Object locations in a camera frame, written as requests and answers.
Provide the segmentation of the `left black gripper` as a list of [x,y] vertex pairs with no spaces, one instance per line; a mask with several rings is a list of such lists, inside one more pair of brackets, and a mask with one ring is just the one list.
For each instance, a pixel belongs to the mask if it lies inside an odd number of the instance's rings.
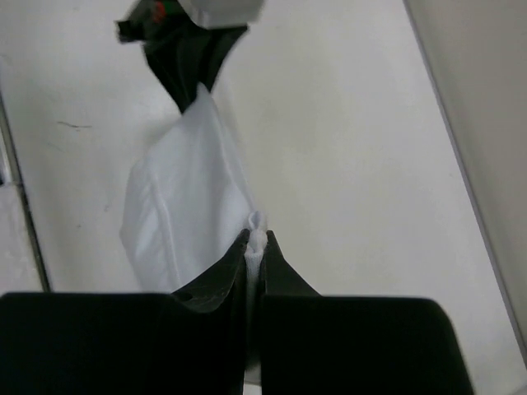
[[[183,114],[196,100],[202,60],[198,27],[179,1],[136,1],[116,21],[120,43],[142,42],[147,64]],[[205,86],[211,91],[222,65],[248,25],[211,31],[205,60]]]

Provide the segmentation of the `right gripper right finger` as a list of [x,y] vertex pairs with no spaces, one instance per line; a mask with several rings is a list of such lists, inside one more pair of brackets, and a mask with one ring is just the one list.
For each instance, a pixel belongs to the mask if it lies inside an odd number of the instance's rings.
[[265,394],[470,394],[453,325],[434,300],[323,296],[268,235],[259,278]]

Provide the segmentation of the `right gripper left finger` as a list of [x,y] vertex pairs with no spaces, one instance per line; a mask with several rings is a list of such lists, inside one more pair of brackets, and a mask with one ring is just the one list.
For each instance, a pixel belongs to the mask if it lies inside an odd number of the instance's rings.
[[248,239],[169,294],[5,294],[2,393],[242,393]]

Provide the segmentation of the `white skirt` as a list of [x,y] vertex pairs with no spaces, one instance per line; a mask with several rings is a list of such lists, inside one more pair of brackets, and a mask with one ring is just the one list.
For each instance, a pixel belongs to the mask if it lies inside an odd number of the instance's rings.
[[268,226],[235,136],[198,85],[196,100],[131,169],[120,238],[141,289],[168,293],[203,274],[248,230],[246,313],[253,320]]

